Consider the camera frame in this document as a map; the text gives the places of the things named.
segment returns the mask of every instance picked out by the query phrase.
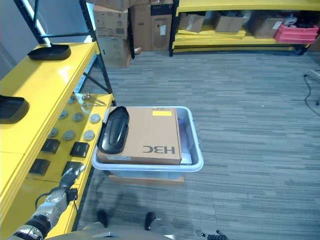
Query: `h3c logo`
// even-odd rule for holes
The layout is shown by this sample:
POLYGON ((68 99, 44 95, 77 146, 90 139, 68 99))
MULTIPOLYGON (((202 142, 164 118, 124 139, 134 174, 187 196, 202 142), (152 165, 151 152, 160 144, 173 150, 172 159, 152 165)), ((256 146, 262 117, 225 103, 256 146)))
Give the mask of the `h3c logo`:
POLYGON ((156 153, 156 154, 168 154, 168 152, 171 152, 171 154, 175 154, 175 147, 172 146, 171 149, 168 149, 167 146, 143 146, 145 148, 145 151, 143 153, 156 153))

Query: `plastic storage bin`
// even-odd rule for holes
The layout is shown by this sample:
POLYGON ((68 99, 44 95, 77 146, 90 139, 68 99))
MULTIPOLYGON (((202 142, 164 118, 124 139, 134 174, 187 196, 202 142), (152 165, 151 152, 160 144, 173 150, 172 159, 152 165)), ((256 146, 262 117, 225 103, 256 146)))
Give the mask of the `plastic storage bin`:
POLYGON ((310 28, 281 25, 274 38, 279 43, 313 44, 316 41, 318 30, 319 28, 316 25, 310 28))
POLYGON ((120 178, 157 178, 157 179, 178 179, 185 173, 197 172, 202 169, 204 159, 199 147, 199 140, 196 133, 191 111, 184 106, 150 106, 145 108, 176 108, 179 124, 183 124, 186 137, 181 141, 186 141, 191 157, 190 165, 149 165, 149 164, 110 164, 100 163, 97 159, 98 147, 95 146, 92 165, 99 170, 110 171, 120 178))

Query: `white plastic bin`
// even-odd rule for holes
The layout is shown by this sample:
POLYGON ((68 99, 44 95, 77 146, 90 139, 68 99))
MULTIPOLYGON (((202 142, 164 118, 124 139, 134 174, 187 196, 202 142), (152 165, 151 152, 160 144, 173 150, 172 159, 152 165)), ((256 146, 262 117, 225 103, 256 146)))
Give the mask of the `white plastic bin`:
POLYGON ((204 159, 199 147, 199 140, 191 111, 184 106, 146 106, 144 108, 176 108, 179 124, 183 124, 187 138, 188 154, 191 165, 150 165, 150 164, 113 164, 101 163, 97 159, 98 147, 93 152, 92 165, 99 170, 110 171, 120 178, 158 178, 178 179, 185 173, 197 172, 202 169, 204 159))

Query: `black shoe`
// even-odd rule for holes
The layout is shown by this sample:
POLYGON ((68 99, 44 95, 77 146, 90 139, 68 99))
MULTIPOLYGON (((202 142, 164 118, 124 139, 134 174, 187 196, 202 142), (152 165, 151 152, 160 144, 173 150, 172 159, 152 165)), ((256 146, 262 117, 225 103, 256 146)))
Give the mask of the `black shoe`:
POLYGON ((102 223, 105 228, 108 227, 108 215, 105 210, 99 209, 97 214, 98 222, 102 223))
POLYGON ((152 211, 148 212, 145 216, 144 230, 150 231, 152 222, 156 219, 156 214, 152 211))

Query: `red plastic crate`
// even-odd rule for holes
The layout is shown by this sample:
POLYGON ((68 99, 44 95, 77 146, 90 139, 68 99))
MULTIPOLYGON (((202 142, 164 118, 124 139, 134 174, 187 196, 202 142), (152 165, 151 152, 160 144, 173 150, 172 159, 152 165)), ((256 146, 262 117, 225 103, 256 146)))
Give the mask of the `red plastic crate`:
POLYGON ((319 27, 316 25, 311 28, 287 27, 281 25, 274 38, 279 43, 286 44, 313 44, 316 41, 319 27))
POLYGON ((283 24, 278 29, 278 32, 282 33, 305 33, 305 34, 317 34, 319 31, 319 27, 314 25, 313 27, 303 28, 303 27, 288 27, 283 24))
POLYGON ((282 38, 288 38, 288 39, 315 39, 318 36, 317 33, 304 33, 304 32, 278 31, 276 34, 281 35, 282 38))
POLYGON ((313 44, 316 39, 307 39, 307 38, 294 38, 294 37, 285 37, 280 34, 275 35, 275 40, 279 43, 285 43, 285 44, 313 44))

